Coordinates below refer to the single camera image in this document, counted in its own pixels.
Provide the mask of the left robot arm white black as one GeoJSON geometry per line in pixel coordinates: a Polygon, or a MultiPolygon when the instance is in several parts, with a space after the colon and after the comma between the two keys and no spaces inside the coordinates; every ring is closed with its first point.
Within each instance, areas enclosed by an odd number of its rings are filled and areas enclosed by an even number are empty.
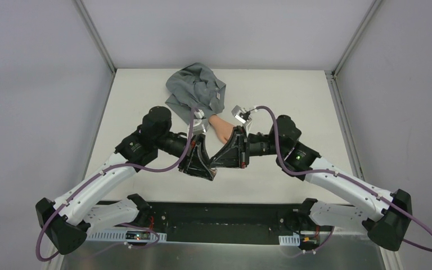
{"type": "Polygon", "coordinates": [[[35,206],[41,231],[35,253],[48,237],[58,254],[75,251],[86,238],[104,229],[131,223],[143,227],[149,220],[149,205],[133,194],[111,205],[97,203],[120,183],[140,171],[150,172],[149,164],[164,151],[177,158],[169,169],[177,168],[188,176],[213,180],[217,171],[210,166],[205,136],[195,132],[203,121],[203,112],[192,108],[188,133],[173,133],[172,114],[164,106],[155,106],[141,124],[122,139],[108,159],[89,177],[54,200],[43,198],[35,206]]]}

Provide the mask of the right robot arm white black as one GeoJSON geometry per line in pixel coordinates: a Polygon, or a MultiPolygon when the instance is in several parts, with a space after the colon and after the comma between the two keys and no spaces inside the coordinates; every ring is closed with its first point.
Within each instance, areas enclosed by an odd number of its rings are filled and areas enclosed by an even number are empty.
{"type": "Polygon", "coordinates": [[[412,221],[411,195],[390,192],[340,171],[314,149],[299,141],[302,132],[287,115],[273,120],[269,134],[233,128],[230,139],[211,158],[215,168],[246,168],[252,156],[275,155],[276,164],[288,176],[322,187],[349,205],[335,205],[307,198],[297,214],[298,226],[335,226],[364,232],[380,247],[398,251],[412,221]]]}

